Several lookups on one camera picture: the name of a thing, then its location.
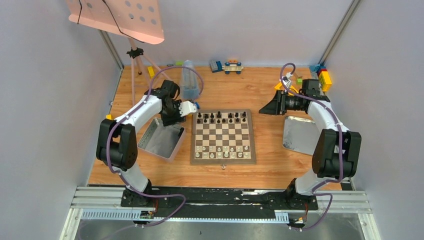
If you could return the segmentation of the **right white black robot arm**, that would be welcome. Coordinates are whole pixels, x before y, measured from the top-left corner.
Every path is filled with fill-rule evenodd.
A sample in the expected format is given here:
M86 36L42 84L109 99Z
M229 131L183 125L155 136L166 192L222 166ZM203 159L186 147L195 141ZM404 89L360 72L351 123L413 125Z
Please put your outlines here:
M277 90L259 113L278 116L285 115L287 111L305 111L320 131L311 169L294 178L284 192L286 204L298 209L305 201L311 202L321 187L339 183L356 174L362 136L349 130L338 119L329 98L321 94L317 79L304 80L299 93L293 95L286 90Z

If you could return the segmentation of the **wooden chess board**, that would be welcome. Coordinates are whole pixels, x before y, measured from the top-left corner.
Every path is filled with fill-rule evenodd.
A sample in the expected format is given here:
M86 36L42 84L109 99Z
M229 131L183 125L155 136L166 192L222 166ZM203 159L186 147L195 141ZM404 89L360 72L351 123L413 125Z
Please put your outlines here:
M257 163L250 109L200 109L191 126L192 165Z

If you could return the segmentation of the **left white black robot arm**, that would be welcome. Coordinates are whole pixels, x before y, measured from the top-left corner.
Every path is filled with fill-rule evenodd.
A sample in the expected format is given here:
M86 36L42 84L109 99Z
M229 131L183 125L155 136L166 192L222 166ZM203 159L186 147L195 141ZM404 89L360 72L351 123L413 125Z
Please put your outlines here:
M160 87L147 90L126 113L100 123L96 158L124 178L125 197L142 207L152 203L153 193L151 181L136 165L137 132L157 114L164 127L183 123L186 117L180 112L182 100L176 99L179 93L180 87L166 79Z

